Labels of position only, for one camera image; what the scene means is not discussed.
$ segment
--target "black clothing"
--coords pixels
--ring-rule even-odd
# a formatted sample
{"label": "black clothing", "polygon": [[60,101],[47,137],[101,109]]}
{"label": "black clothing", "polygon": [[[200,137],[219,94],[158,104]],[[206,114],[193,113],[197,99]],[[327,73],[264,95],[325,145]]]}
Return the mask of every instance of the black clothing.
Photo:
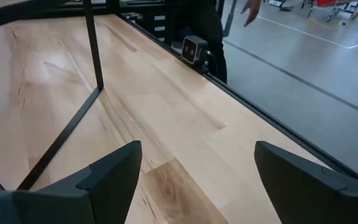
{"label": "black clothing", "polygon": [[212,75],[227,83],[226,59],[223,52],[223,27],[215,10],[216,0],[179,0],[185,6],[177,13],[175,30],[188,26],[194,35],[208,43],[208,50],[214,55],[208,62]]}

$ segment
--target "concrete floor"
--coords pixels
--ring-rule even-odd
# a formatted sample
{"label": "concrete floor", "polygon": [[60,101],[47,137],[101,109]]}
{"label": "concrete floor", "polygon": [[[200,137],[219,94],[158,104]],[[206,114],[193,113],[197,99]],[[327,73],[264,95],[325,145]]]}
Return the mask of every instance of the concrete floor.
{"label": "concrete floor", "polygon": [[243,28],[244,3],[224,41],[229,86],[358,172],[358,18],[325,23],[329,12],[317,9],[310,22],[309,6],[281,12],[262,3]]}

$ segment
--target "person's hand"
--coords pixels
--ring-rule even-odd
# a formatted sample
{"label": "person's hand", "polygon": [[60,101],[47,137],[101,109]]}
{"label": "person's hand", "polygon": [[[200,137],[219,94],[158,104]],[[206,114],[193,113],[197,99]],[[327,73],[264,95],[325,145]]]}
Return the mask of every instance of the person's hand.
{"label": "person's hand", "polygon": [[248,26],[248,24],[250,24],[256,19],[256,16],[258,16],[259,13],[261,2],[261,0],[248,0],[244,8],[242,8],[241,14],[245,13],[246,10],[249,9],[249,15],[246,20],[246,23],[244,24],[244,27]]}

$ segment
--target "cable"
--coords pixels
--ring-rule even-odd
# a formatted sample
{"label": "cable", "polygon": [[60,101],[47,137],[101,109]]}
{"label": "cable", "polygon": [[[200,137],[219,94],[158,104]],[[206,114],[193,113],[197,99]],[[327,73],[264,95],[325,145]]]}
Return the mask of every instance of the cable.
{"label": "cable", "polygon": [[207,56],[208,56],[208,70],[211,71],[211,65],[209,62],[209,59],[213,59],[214,63],[215,63],[215,73],[218,73],[218,61],[216,60],[215,55],[213,55],[209,50],[207,50],[206,52]]}

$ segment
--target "wheel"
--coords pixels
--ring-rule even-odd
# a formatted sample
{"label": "wheel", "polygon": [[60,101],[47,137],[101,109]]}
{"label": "wheel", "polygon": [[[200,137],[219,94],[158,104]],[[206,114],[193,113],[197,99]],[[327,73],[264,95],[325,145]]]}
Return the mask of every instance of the wheel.
{"label": "wheel", "polygon": [[358,16],[358,12],[353,12],[351,15],[351,19],[356,19]]}

